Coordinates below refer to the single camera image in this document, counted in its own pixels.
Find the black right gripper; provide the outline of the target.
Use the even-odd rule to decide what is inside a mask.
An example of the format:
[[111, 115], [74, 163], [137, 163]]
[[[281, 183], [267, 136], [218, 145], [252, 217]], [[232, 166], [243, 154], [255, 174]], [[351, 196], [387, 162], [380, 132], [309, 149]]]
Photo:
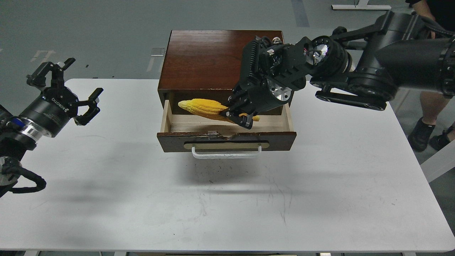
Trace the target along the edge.
[[239, 126], [251, 129], [260, 121], [254, 113], [289, 103], [306, 86], [306, 54], [306, 37], [293, 45], [256, 36], [243, 48], [239, 81], [219, 115], [237, 116]]

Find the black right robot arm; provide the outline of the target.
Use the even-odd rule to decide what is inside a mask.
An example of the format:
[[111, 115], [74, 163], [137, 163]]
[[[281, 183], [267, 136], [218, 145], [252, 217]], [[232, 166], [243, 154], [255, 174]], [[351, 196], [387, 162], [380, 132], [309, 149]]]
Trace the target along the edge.
[[285, 44], [256, 37], [244, 48], [240, 78], [219, 114], [251, 129], [252, 118], [287, 104], [306, 85], [323, 101], [382, 111], [398, 89], [454, 96], [454, 32], [418, 15], [387, 11], [354, 31]]

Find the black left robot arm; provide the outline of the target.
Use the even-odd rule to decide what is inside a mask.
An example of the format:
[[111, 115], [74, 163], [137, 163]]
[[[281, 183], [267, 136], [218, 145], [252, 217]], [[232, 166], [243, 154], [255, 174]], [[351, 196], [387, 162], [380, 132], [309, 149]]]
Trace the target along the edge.
[[63, 65], [41, 63], [33, 74], [27, 76], [27, 84], [39, 89], [39, 96], [17, 116], [1, 107], [2, 196], [7, 192], [42, 191], [47, 186], [44, 178], [21, 164], [26, 151], [34, 150], [42, 136], [57, 136], [70, 119], [85, 126], [100, 112], [97, 104], [102, 88], [95, 89], [87, 100], [81, 101], [65, 86], [64, 71], [74, 62], [72, 57]]

